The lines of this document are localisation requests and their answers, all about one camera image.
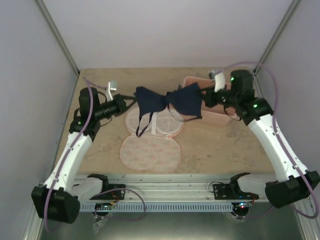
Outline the pink plastic bin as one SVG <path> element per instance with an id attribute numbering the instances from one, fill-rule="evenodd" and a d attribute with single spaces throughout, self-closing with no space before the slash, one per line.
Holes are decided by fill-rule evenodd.
<path id="1" fill-rule="evenodd" d="M 209 79 L 187 76 L 183 80 L 182 87 L 184 88 L 194 83 L 197 83 L 201 89 L 215 86 L 215 83 Z M 228 107 L 224 110 L 224 106 L 221 104 L 210 108 L 205 105 L 204 101 L 201 103 L 201 116 L 202 119 L 197 120 L 199 123 L 215 127 L 225 127 L 231 120 L 239 120 L 234 108 Z"/>

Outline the dark navy bra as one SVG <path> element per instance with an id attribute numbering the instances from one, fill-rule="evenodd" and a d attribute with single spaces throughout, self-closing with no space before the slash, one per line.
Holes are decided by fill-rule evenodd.
<path id="1" fill-rule="evenodd" d="M 173 106 L 182 115 L 191 116 L 191 120 L 201 119 L 202 98 L 200 93 L 201 89 L 197 83 L 167 92 L 165 95 L 139 86 L 134 93 L 139 108 L 138 122 L 140 123 L 143 116 L 148 114 L 148 123 L 151 123 L 154 113 L 169 109 L 170 106 Z"/>

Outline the floral mesh laundry bag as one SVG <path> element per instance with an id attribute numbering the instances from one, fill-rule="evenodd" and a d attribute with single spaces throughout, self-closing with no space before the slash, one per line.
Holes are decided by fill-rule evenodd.
<path id="1" fill-rule="evenodd" d="M 125 116 L 125 126 L 131 133 L 122 143 L 121 162 L 133 170 L 148 170 L 164 174 L 173 172 L 181 160 L 181 147 L 174 140 L 184 126 L 183 117 L 175 109 L 149 114 L 139 121 L 139 108 Z"/>

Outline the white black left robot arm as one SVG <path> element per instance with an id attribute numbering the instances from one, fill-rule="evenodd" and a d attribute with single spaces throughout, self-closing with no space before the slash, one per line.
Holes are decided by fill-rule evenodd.
<path id="1" fill-rule="evenodd" d="M 74 111 L 62 155 L 44 184 L 34 187 L 31 192 L 36 212 L 45 222 L 72 224 L 87 201 L 94 198 L 111 200 L 112 190 L 124 188 L 122 184 L 109 184 L 106 175 L 96 173 L 89 174 L 82 183 L 74 184 L 84 156 L 101 128 L 101 121 L 122 115 L 136 102 L 135 97 L 121 94 L 100 102 L 100 94 L 94 87 L 80 91 L 79 107 Z"/>

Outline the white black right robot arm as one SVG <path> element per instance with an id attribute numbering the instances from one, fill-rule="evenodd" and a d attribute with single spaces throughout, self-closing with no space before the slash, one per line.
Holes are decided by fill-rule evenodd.
<path id="1" fill-rule="evenodd" d="M 252 193 L 266 197 L 279 209 L 313 196 L 320 175 L 308 170 L 295 155 L 267 100 L 255 96 L 253 75 L 245 69 L 232 71 L 230 87 L 220 70 L 211 71 L 208 77 L 214 85 L 201 90 L 205 106 L 234 108 L 236 115 L 259 140 L 275 173 L 274 177 L 248 172 L 233 176 L 229 187 L 231 197 L 240 200 Z"/>

